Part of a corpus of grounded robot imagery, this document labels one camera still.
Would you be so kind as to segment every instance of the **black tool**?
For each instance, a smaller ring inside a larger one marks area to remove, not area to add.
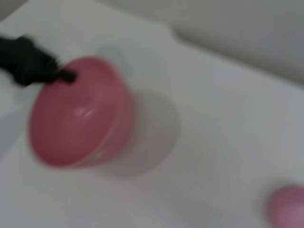
[[[76,72],[60,69],[54,57],[37,48],[27,37],[0,37],[0,68],[7,70],[21,86],[56,80],[72,83],[76,80]]]

